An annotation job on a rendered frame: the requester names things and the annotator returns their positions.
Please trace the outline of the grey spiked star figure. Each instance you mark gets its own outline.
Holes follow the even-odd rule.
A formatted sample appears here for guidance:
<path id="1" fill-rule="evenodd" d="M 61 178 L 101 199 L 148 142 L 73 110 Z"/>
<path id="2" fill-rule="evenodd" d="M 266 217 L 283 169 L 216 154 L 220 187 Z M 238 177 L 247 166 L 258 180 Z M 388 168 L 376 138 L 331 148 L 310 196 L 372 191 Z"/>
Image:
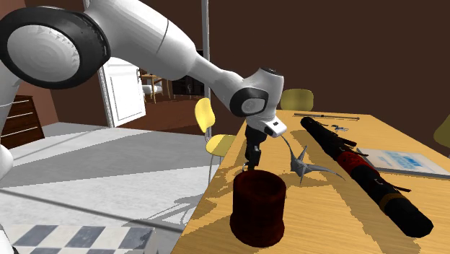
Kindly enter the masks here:
<path id="1" fill-rule="evenodd" d="M 336 173 L 330 169 L 327 169 L 326 167 L 305 163 L 303 161 L 303 159 L 304 159 L 304 155 L 306 154 L 306 150 L 308 147 L 307 145 L 304 147 L 301 154 L 298 157 L 295 157 L 293 150 L 292 150 L 290 144 L 288 143 L 288 141 L 283 136 L 282 136 L 282 138 L 288 145 L 290 155 L 291 155 L 290 171 L 295 172 L 301 178 L 300 182 L 302 182 L 304 175 L 309 172 L 331 172 L 332 174 L 342 177 L 338 173 Z"/>

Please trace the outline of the yellow chair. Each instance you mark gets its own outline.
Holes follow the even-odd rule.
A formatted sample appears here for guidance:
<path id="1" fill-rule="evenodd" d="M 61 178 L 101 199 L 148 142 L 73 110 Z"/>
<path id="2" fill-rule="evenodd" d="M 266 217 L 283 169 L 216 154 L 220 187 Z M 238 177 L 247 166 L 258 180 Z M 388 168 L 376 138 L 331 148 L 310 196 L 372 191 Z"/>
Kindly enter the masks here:
<path id="1" fill-rule="evenodd" d="M 224 158 L 237 136 L 229 134 L 217 134 L 215 136 L 209 136 L 207 134 L 208 128 L 213 126 L 216 122 L 216 118 L 211 107 L 211 101 L 207 97 L 204 97 L 197 101 L 195 105 L 195 119 L 197 120 L 201 131 L 205 134 L 206 151 L 211 155 L 208 173 L 208 181 L 210 182 L 213 158 Z"/>

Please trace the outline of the olive green chair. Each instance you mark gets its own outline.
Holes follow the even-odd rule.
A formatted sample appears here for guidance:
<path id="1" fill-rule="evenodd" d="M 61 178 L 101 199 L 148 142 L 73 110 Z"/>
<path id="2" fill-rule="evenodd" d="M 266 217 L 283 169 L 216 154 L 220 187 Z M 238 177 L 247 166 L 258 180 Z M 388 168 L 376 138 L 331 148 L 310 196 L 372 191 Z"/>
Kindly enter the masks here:
<path id="1" fill-rule="evenodd" d="M 450 114 L 435 130 L 433 139 L 440 145 L 450 148 Z"/>
<path id="2" fill-rule="evenodd" d="M 287 89 L 280 100 L 282 110 L 311 111 L 314 106 L 314 95 L 308 89 Z"/>

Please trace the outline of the dark red cylindrical cup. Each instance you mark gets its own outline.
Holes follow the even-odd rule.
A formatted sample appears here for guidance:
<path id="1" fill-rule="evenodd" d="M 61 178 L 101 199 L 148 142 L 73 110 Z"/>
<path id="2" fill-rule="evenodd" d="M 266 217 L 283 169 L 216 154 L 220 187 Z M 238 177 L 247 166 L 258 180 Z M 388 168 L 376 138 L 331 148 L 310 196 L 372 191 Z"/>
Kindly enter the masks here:
<path id="1" fill-rule="evenodd" d="M 266 248 L 278 243 L 285 226 L 286 184 L 264 170 L 239 173 L 233 182 L 230 228 L 246 245 Z"/>

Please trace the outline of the thin grey rod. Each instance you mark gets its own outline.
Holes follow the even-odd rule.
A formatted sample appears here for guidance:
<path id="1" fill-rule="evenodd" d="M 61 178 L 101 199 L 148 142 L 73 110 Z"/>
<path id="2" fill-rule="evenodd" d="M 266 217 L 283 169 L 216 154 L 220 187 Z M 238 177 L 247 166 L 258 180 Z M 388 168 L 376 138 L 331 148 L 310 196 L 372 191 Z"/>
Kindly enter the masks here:
<path id="1" fill-rule="evenodd" d="M 310 117 L 310 118 L 337 118 L 337 119 L 351 119 L 358 121 L 360 117 L 348 117 L 338 115 L 324 115 L 324 114 L 307 114 L 307 113 L 294 113 L 294 116 Z"/>

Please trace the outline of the dark cabinet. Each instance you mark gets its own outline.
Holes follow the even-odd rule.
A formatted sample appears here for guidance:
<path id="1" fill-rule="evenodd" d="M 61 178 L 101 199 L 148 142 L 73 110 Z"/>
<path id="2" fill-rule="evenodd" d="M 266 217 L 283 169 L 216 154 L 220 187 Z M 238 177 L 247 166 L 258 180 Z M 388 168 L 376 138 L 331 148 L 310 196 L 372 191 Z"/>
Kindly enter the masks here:
<path id="1" fill-rule="evenodd" d="M 204 84 L 191 76 L 172 81 L 172 93 L 174 95 L 204 96 Z"/>

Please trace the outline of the long black tube red band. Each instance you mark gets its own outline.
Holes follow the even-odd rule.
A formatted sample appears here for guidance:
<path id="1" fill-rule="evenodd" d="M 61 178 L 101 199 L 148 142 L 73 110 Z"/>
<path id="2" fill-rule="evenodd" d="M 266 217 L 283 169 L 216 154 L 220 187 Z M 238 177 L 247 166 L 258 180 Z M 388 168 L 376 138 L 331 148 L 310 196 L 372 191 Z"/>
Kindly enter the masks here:
<path id="1" fill-rule="evenodd" d="M 365 155 L 353 151 L 356 142 L 343 139 L 310 117 L 301 125 L 368 194 L 368 196 L 408 237 L 424 237 L 433 229 L 432 221 L 418 210 L 402 192 L 408 189 L 388 183 L 368 162 Z"/>

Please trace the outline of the wooden table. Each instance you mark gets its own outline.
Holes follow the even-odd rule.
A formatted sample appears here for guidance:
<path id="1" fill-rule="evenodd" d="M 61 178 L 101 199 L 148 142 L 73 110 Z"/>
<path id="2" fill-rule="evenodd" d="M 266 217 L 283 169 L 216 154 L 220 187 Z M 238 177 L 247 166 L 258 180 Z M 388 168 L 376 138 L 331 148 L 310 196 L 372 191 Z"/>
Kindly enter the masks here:
<path id="1" fill-rule="evenodd" d="M 278 111 L 287 125 L 283 137 L 295 157 L 307 145 L 303 161 L 331 172 L 290 171 L 291 155 L 282 137 L 262 143 L 260 168 L 286 184 L 282 240 L 253 248 L 231 232 L 233 180 L 244 164 L 245 136 L 240 131 L 213 176 L 172 254 L 450 254 L 450 179 L 384 173 L 388 182 L 408 189 L 405 196 L 432 222 L 422 238 L 405 236 L 360 186 L 328 157 L 288 110 Z"/>

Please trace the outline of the wooden chair with white seat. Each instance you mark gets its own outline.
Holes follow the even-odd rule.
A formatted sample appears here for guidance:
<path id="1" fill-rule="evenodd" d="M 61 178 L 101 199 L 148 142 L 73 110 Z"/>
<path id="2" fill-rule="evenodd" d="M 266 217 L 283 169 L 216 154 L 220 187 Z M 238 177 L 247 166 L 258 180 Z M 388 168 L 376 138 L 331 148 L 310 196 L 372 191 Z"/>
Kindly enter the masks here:
<path id="1" fill-rule="evenodd" d="M 169 81 L 167 79 L 150 74 L 143 69 L 139 69 L 139 77 L 141 79 L 144 94 L 150 95 L 153 103 L 156 103 L 156 94 L 159 93 L 167 95 L 169 99 L 172 98 Z"/>

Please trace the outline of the white door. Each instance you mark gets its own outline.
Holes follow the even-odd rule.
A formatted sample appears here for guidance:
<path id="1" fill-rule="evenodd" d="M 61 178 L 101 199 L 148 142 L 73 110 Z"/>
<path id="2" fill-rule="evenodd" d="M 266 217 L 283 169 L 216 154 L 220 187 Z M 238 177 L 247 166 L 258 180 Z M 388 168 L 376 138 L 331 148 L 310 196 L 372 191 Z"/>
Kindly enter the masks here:
<path id="1" fill-rule="evenodd" d="M 137 66 L 111 57 L 99 70 L 109 127 L 115 128 L 145 116 L 144 94 Z"/>

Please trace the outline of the brown chest of drawers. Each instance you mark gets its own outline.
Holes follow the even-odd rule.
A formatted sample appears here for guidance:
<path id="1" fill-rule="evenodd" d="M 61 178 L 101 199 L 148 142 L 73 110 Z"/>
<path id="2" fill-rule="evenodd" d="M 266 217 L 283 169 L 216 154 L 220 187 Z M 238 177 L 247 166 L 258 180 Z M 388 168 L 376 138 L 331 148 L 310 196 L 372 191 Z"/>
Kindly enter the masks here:
<path id="1" fill-rule="evenodd" d="M 44 138 L 32 96 L 17 95 L 1 133 L 1 144 L 12 149 Z"/>

